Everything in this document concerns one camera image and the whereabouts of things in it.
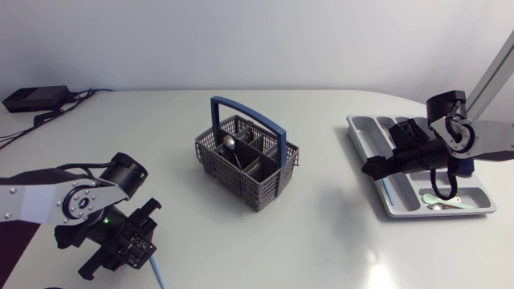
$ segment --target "basket handle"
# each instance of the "basket handle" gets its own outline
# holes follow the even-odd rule
[[[279,161],[279,167],[282,168],[286,165],[286,131],[283,128],[248,106],[221,96],[213,96],[210,98],[210,112],[212,116],[213,129],[219,127],[219,104],[223,104],[229,108],[237,110],[238,112],[246,114],[276,134],[278,145],[277,159]]]

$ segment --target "white table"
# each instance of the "white table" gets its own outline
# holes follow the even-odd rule
[[[259,213],[195,157],[215,95],[262,112],[300,147],[291,182]],[[34,114],[1,109],[0,135],[28,128]],[[222,119],[234,114],[221,108]],[[426,115],[422,104],[372,92],[102,92],[0,151],[0,176],[127,153],[149,178],[118,207],[130,214],[151,197],[162,204],[153,242],[168,288],[513,287],[513,163],[476,162],[494,214],[392,219],[360,171],[348,114]],[[39,228],[6,288],[158,287],[149,262],[83,280],[77,270],[99,246],[57,249],[53,229]]]

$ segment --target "metal spoon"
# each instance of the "metal spoon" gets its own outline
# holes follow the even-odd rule
[[[238,162],[239,169],[243,169],[241,163],[239,162],[238,156],[235,154],[235,139],[232,136],[226,135],[223,137],[223,144],[234,154],[235,161]]]
[[[439,203],[435,203],[435,204],[431,204],[431,205],[428,205],[428,209],[430,210],[443,210],[443,205],[439,204]]]
[[[438,198],[436,196],[433,196],[433,195],[431,195],[429,193],[425,193],[422,196],[422,200],[427,205],[441,204],[441,205],[454,206],[454,207],[460,208],[460,209],[474,209],[475,208],[474,206],[470,206],[470,205],[466,205],[466,204],[460,204],[460,203],[454,202],[454,201],[444,201],[444,200],[441,200],[440,198]]]

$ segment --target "black device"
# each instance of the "black device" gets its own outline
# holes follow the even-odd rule
[[[9,112],[59,110],[66,103],[70,90],[66,85],[41,88],[20,88],[2,101]]]
[[[68,169],[83,169],[87,174],[70,173]],[[104,171],[99,178],[95,178],[90,169]],[[147,176],[148,172],[141,164],[124,153],[117,153],[110,162],[104,164],[67,164],[0,178],[0,188],[5,186],[10,191],[2,195],[2,201],[6,204],[0,205],[5,205],[4,210],[10,210],[2,221],[16,219],[16,205],[18,209],[25,210],[51,210],[53,213],[49,215],[35,214],[37,219],[26,220],[20,215],[18,219],[62,224],[55,227],[55,240],[60,249],[79,247],[86,238],[100,244],[100,249],[79,269],[84,279],[92,280],[93,273],[100,266],[115,271],[123,264],[128,264],[139,269],[157,249],[151,243],[157,223],[149,215],[155,209],[160,209],[161,204],[151,198],[128,217],[115,204],[129,200]],[[26,187],[46,187],[41,189],[42,199],[45,199],[48,192],[51,196],[57,194],[62,197],[54,199],[58,201],[51,208],[35,206],[30,202],[27,206],[19,207],[20,202],[25,203],[27,200],[24,197]]]

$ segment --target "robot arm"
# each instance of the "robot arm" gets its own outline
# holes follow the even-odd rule
[[[69,173],[80,168],[86,175]],[[104,168],[96,178],[89,169]],[[129,200],[148,172],[131,157],[118,153],[106,164],[69,164],[0,178],[0,220],[57,225],[60,249],[79,247],[85,238],[101,245],[79,269],[87,280],[100,266],[115,271],[123,264],[141,268],[157,249],[152,243],[157,223],[149,215],[160,209],[153,198],[125,217],[114,204]]]
[[[507,161],[514,159],[514,126],[509,123],[488,120],[453,120],[451,132],[444,118],[436,120],[431,127],[447,144],[453,157],[473,158],[484,161]],[[457,141],[452,133],[457,132]]]
[[[94,178],[88,166],[107,169],[100,178]],[[89,177],[65,171],[71,168],[86,169]],[[0,202],[1,221],[78,225],[91,213],[129,200],[147,175],[142,165],[118,153],[107,164],[70,164],[0,178],[4,196]]]
[[[464,92],[452,91],[426,102],[429,133],[414,119],[389,128],[396,148],[385,159],[371,157],[362,172],[374,180],[393,173],[430,171],[432,188],[443,200],[457,194],[456,177],[470,177],[473,160],[506,161],[514,159],[514,127],[495,121],[469,120],[465,117]],[[448,168],[449,195],[442,195],[435,184],[437,169]]]

